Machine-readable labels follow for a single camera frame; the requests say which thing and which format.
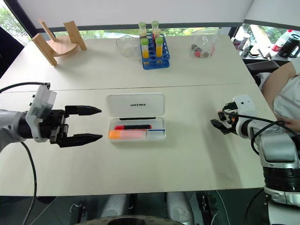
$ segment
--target red marker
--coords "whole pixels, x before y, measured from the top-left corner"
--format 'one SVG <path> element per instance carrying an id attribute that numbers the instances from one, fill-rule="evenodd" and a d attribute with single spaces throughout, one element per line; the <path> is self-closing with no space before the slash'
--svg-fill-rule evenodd
<path id="1" fill-rule="evenodd" d="M 119 125 L 114 128 L 115 130 L 139 130 L 139 129 L 152 129 L 151 125 Z"/>

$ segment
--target box lid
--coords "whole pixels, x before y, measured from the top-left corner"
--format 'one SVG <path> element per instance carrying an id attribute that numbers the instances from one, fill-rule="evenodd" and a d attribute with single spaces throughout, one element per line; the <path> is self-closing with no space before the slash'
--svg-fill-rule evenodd
<path id="1" fill-rule="evenodd" d="M 165 96 L 162 93 L 133 93 L 108 95 L 109 113 L 114 117 L 156 117 L 165 113 Z"/>

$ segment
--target person's hand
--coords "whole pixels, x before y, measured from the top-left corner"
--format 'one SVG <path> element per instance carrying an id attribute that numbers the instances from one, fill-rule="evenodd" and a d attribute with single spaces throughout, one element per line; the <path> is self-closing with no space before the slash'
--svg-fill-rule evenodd
<path id="1" fill-rule="evenodd" d="M 279 117 L 278 120 L 283 120 L 285 126 L 292 129 L 293 131 L 300 133 L 300 120 L 290 119 L 285 117 Z"/>

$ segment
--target person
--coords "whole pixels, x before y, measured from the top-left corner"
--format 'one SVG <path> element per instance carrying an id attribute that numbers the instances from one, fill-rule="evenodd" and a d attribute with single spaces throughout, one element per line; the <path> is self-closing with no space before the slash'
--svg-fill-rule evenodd
<path id="1" fill-rule="evenodd" d="M 259 85 L 277 119 L 300 132 L 300 57 L 291 59 L 273 73 L 260 73 Z"/>

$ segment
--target plastic box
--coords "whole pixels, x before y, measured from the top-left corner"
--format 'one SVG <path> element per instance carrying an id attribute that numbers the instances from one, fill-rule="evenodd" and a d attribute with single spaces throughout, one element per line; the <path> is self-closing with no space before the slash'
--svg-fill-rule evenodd
<path id="1" fill-rule="evenodd" d="M 112 117 L 108 139 L 111 142 L 151 142 L 166 138 L 165 96 L 162 93 L 133 93 L 106 97 Z M 151 125 L 151 129 L 115 130 L 120 125 Z"/>
<path id="2" fill-rule="evenodd" d="M 168 49 L 167 42 L 165 40 L 165 36 L 163 34 L 160 35 L 164 39 L 163 43 L 163 56 L 156 57 L 155 52 L 155 43 L 153 40 L 152 32 L 147 33 L 147 39 L 149 40 L 148 48 L 149 48 L 149 58 L 144 59 L 142 56 L 142 67 L 144 69 L 159 69 L 159 68 L 167 68 L 170 66 L 170 52 Z"/>

